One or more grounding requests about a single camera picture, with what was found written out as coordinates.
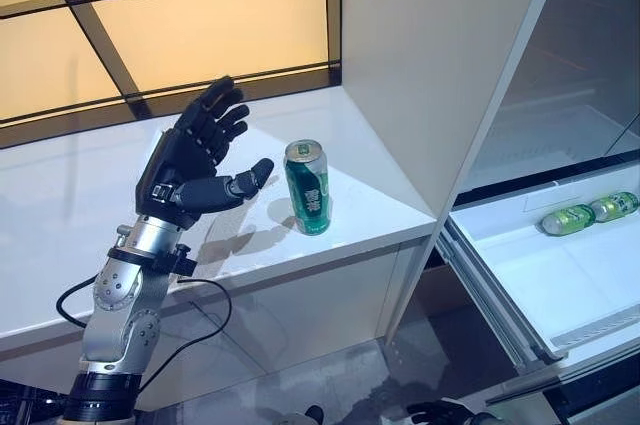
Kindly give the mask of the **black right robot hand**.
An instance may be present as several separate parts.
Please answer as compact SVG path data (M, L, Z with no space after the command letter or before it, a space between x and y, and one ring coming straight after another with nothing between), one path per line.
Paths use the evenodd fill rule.
M413 424L463 425L475 416L464 404L447 397L409 404L406 412Z

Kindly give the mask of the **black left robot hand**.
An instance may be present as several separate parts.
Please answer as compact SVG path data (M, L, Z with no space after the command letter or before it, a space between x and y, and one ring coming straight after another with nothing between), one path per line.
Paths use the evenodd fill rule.
M249 113L231 77L212 82L162 133L136 185L136 213L187 230L202 215L257 195L274 169L271 159L234 176L217 172L233 140L248 130Z

